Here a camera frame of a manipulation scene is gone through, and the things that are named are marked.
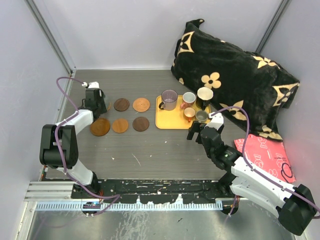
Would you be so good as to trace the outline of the grey mug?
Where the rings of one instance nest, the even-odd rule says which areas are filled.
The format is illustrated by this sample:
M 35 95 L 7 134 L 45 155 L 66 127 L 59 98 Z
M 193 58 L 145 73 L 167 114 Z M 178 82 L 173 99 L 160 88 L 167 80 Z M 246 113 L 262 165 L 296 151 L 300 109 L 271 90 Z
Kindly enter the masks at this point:
M 111 100 L 102 90 L 101 90 L 101 94 L 102 94 L 102 98 L 104 100 L 105 108 L 107 111 L 107 107 L 108 107 L 109 103 L 111 103 Z

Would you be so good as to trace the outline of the small orange cup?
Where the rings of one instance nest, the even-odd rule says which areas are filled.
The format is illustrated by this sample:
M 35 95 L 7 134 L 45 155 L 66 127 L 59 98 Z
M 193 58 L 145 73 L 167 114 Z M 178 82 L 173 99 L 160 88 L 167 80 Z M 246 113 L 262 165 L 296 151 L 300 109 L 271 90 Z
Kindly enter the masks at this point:
M 196 110 L 192 107 L 186 107 L 183 111 L 183 117 L 188 123 L 190 123 L 194 119 L 195 115 Z

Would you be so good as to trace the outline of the dark brown wooden coaster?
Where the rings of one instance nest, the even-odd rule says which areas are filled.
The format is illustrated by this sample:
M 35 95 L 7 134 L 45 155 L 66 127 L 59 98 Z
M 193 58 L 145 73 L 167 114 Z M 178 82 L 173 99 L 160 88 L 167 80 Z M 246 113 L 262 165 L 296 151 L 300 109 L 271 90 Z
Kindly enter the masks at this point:
M 114 109 L 118 112 L 126 111 L 129 106 L 130 102 L 126 98 L 118 98 L 113 104 Z

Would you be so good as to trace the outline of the grooved wooden coaster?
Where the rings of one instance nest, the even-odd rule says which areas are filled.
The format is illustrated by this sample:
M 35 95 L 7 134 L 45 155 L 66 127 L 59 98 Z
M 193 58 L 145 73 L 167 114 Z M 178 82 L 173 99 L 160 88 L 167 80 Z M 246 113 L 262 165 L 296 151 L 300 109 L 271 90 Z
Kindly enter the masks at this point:
M 90 132 L 96 137 L 102 137 L 110 131 L 110 121 L 106 118 L 98 118 L 90 125 Z

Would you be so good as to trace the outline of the pink mug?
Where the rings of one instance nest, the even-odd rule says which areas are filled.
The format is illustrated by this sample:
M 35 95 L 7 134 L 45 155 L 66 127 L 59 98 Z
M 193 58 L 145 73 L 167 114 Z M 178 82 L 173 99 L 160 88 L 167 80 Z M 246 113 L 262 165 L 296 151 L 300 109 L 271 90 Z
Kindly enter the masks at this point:
M 182 96 L 182 103 L 180 104 L 180 109 L 186 109 L 191 107 L 196 101 L 197 96 L 193 92 L 186 92 Z

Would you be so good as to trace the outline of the black cup cream inside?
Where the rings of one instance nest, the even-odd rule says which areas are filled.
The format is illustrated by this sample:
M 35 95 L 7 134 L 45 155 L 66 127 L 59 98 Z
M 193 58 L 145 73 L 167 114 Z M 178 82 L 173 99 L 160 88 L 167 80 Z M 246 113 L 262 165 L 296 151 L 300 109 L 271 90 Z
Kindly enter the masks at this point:
M 211 89 L 207 87 L 201 87 L 197 90 L 197 99 L 196 106 L 200 108 L 202 111 L 206 109 L 207 106 L 210 105 L 211 99 L 213 98 L 214 93 Z

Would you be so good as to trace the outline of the orange wooden coaster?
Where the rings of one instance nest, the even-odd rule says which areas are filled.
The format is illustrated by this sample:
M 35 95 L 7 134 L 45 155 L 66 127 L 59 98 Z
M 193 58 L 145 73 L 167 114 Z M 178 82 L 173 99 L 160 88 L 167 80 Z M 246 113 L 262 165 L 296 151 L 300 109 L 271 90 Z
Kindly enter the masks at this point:
M 118 118 L 112 123 L 112 130 L 115 133 L 122 134 L 129 128 L 129 122 L 124 118 Z

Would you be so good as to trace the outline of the purple transparent cup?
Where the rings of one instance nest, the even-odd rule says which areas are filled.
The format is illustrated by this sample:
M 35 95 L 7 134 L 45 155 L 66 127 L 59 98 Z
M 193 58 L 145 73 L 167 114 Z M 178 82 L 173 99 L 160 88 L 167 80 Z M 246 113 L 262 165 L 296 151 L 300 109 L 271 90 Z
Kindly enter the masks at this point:
M 158 105 L 160 110 L 172 111 L 176 108 L 178 94 L 172 89 L 167 89 L 161 94 L 161 102 Z

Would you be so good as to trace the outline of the light woven coaster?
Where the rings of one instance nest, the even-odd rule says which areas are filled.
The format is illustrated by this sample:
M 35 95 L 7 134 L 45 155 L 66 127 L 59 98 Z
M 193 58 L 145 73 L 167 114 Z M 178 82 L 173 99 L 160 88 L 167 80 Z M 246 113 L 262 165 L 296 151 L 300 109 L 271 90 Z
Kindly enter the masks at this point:
M 148 99 L 144 97 L 140 97 L 133 102 L 132 107 L 135 111 L 139 113 L 143 113 L 150 108 L 150 102 Z

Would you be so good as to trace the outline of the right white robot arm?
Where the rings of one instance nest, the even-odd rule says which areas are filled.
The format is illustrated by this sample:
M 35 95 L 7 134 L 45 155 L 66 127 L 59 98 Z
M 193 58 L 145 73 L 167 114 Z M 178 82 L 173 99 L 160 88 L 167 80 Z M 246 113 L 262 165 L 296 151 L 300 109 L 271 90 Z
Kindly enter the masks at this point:
M 286 230 L 302 235 L 320 211 L 310 189 L 282 181 L 245 159 L 243 153 L 222 141 L 222 115 L 217 114 L 212 120 L 209 124 L 193 121 L 187 139 L 191 140 L 197 133 L 196 142 L 203 145 L 207 157 L 226 171 L 219 180 L 220 193 L 225 197 L 234 194 L 249 199 L 277 217 Z

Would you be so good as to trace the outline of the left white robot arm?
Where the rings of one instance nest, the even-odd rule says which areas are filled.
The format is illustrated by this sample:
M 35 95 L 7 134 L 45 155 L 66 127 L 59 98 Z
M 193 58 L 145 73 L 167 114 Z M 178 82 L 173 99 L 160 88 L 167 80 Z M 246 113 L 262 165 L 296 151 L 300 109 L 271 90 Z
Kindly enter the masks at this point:
M 108 111 L 108 100 L 98 82 L 82 82 L 85 97 L 81 106 L 68 118 L 42 127 L 39 160 L 44 166 L 64 173 L 88 198 L 100 193 L 97 175 L 79 159 L 77 135 L 87 126 L 96 124 L 100 115 Z

